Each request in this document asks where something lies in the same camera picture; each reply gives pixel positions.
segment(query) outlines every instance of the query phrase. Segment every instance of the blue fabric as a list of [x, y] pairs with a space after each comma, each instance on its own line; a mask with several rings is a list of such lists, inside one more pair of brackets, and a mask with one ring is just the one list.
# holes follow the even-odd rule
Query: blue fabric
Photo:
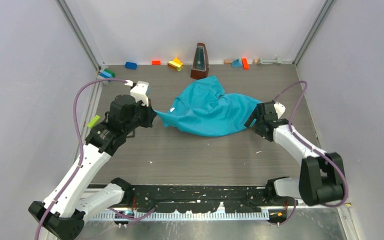
[[216, 76], [196, 80], [174, 99], [167, 113], [156, 111], [165, 127], [205, 137], [240, 132], [261, 101], [239, 93], [225, 93]]

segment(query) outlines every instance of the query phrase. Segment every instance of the white gear rack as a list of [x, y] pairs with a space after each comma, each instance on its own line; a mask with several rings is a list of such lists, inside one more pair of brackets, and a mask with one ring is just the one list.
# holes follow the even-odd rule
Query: white gear rack
[[[134, 212], [134, 218], [140, 218], [146, 213]], [[177, 210], [172, 213], [153, 212], [141, 222], [159, 222], [159, 221], [230, 221], [230, 220], [269, 220], [269, 210], [261, 209], [261, 212], [241, 212], [241, 213], [225, 213], [224, 209], [218, 209], [215, 212], [209, 213], [180, 213]], [[116, 214], [111, 210], [104, 210], [100, 214], [92, 217], [90, 221], [130, 221], [123, 218], [116, 218]]]

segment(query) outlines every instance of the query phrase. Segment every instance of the metal frame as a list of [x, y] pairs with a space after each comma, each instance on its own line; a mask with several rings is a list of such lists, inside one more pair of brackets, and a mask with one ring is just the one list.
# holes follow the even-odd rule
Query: metal frame
[[293, 61], [293, 64], [295, 66], [297, 66], [300, 63], [301, 59], [303, 58], [304, 54], [306, 53], [307, 48], [309, 47], [310, 43], [313, 41], [314, 36], [316, 35], [317, 31], [320, 29], [320, 26], [325, 21], [326, 16], [328, 15], [329, 11], [331, 10], [331, 8], [333, 7], [335, 2], [336, 2], [336, 0], [326, 0], [324, 2], [324, 5], [321, 8], [320, 12], [318, 13], [317, 18], [315, 19], [315, 22], [310, 29], [310, 32], [308, 32], [307, 37], [305, 38], [304, 42], [302, 43], [302, 46], [299, 49], [295, 60]]
[[87, 57], [89, 58], [92, 65], [95, 67], [96, 70], [100, 69], [100, 64], [98, 63], [97, 58], [95, 57], [94, 53], [92, 52], [92, 49], [89, 47], [88, 41], [86, 41], [85, 35], [83, 35], [82, 30], [80, 30], [79, 25], [77, 24], [72, 12], [70, 11], [69, 6], [67, 5], [65, 0], [55, 0], [55, 2], [58, 4], [59, 8], [61, 9], [61, 12], [64, 14], [65, 18], [67, 19], [68, 24], [70, 25], [71, 29], [73, 30], [75, 36], [77, 37], [78, 41], [80, 42], [80, 45], [83, 47], [84, 51], [86, 52]]

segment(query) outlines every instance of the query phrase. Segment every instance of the green block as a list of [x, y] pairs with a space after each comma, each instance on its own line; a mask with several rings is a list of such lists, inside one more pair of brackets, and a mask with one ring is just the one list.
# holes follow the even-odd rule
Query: green block
[[96, 115], [90, 120], [90, 122], [87, 124], [88, 128], [93, 128], [98, 122], [101, 120], [101, 117], [99, 115]]
[[109, 70], [108, 68], [105, 68], [104, 71], [111, 74], [112, 78], [116, 77], [116, 74], [113, 71]]

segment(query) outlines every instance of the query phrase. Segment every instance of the brown wooden metronome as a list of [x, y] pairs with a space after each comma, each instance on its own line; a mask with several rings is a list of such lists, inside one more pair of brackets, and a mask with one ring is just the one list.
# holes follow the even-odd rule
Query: brown wooden metronome
[[190, 77], [196, 80], [208, 77], [210, 66], [208, 64], [207, 49], [204, 43], [198, 42], [196, 45], [195, 58], [193, 59]]

